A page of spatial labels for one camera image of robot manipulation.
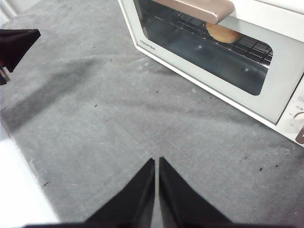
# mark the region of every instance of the toshiba logo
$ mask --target toshiba logo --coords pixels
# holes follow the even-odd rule
[[[151,46],[150,44],[147,44],[146,42],[144,42],[144,41],[142,41],[142,40],[140,40],[140,42],[141,42],[142,44],[144,44],[145,46],[147,46],[147,47],[149,47],[149,48],[151,48],[151,49],[153,49],[153,50],[155,51],[155,48],[154,48],[153,46]]]

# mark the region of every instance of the oven door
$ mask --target oven door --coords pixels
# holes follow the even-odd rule
[[[234,40],[222,40],[202,19],[153,0],[121,6],[136,45],[278,122],[304,72],[304,43],[232,16],[219,24]]]

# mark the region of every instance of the control panel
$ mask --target control panel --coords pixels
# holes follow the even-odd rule
[[[275,127],[282,135],[304,147],[304,81],[302,80]]]

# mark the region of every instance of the beige handle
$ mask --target beige handle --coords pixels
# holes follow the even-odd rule
[[[217,24],[234,11],[228,0],[153,0],[197,19]]]

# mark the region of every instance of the black object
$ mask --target black object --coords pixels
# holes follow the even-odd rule
[[[155,194],[154,160],[85,223],[27,226],[26,228],[150,228]],[[165,228],[292,228],[234,224],[197,194],[165,160],[159,169],[161,212]]]
[[[40,36],[38,29],[0,29],[0,67],[6,67],[12,73]],[[6,83],[7,80],[0,75],[0,85]]]
[[[148,228],[151,226],[154,197],[155,162],[150,159],[121,192],[86,222],[99,222],[109,228]]]

